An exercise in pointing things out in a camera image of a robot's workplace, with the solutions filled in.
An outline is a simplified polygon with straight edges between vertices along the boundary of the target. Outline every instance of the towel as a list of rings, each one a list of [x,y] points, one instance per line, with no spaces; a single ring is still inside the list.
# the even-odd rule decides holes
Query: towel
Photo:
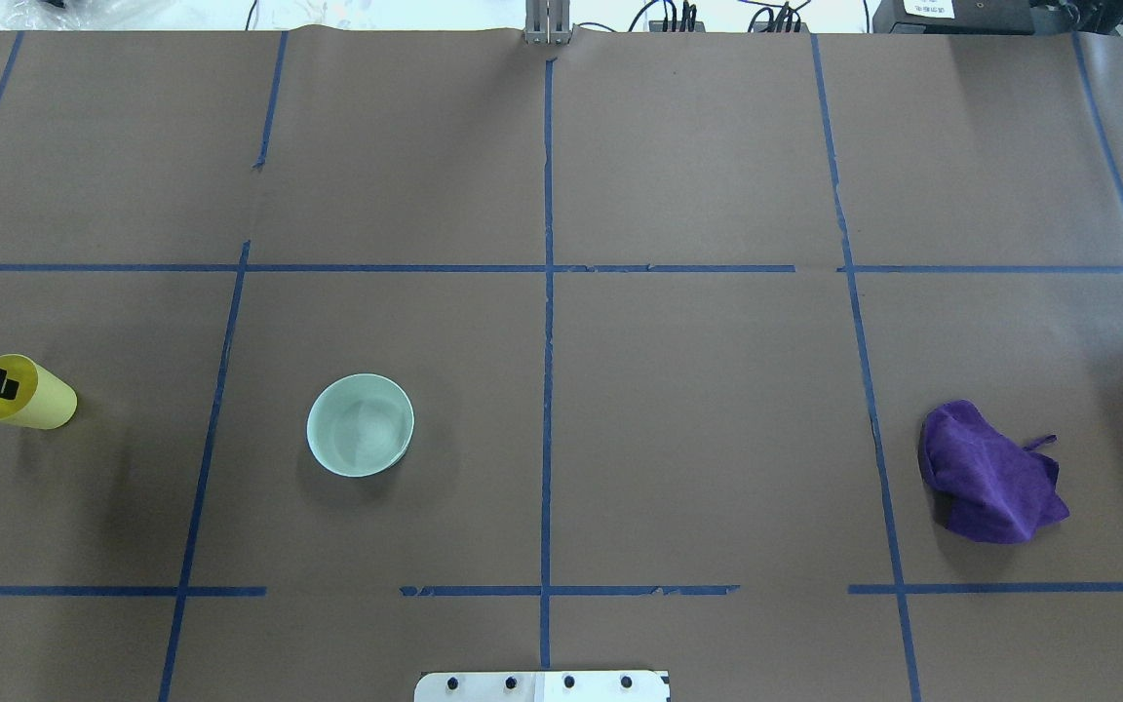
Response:
[[[921,476],[952,499],[946,528],[987,544],[1023,544],[1065,520],[1056,494],[1060,464],[1034,453],[1056,440],[1024,447],[992,427],[967,400],[932,410],[921,428]]]

